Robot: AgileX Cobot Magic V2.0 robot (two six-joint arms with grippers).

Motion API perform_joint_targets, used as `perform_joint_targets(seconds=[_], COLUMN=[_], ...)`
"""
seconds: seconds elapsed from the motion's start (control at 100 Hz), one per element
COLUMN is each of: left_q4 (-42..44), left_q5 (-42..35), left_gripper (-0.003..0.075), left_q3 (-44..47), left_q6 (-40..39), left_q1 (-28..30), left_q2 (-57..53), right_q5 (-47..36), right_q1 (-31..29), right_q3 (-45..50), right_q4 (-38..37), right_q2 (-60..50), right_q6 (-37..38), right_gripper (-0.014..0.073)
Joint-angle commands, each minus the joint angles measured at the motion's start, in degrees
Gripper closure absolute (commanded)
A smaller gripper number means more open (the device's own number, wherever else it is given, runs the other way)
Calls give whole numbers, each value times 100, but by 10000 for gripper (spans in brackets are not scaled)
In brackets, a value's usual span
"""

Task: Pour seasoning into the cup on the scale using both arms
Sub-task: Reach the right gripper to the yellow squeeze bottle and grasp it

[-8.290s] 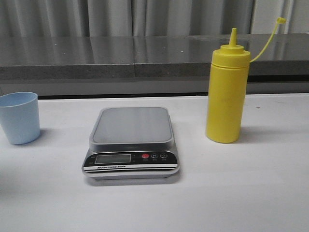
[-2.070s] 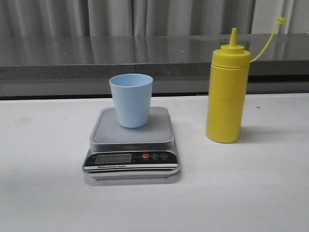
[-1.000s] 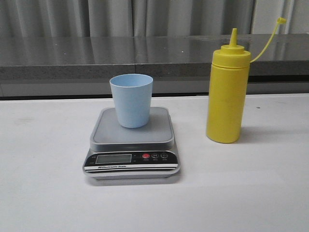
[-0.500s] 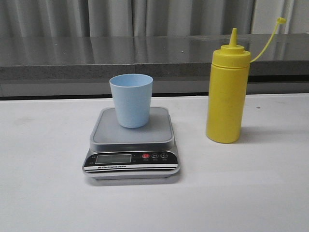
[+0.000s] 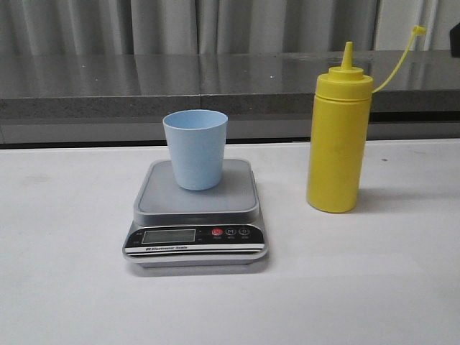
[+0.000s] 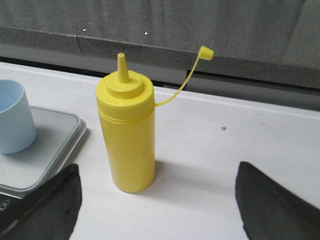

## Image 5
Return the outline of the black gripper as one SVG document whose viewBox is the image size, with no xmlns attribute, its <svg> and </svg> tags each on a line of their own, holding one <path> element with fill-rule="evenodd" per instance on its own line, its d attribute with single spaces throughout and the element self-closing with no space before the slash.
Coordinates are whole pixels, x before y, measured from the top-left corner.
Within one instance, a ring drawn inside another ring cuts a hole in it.
<svg viewBox="0 0 460 345">
<path fill-rule="evenodd" d="M 449 32 L 452 57 L 460 57 L 460 27 L 453 27 Z"/>
</svg>

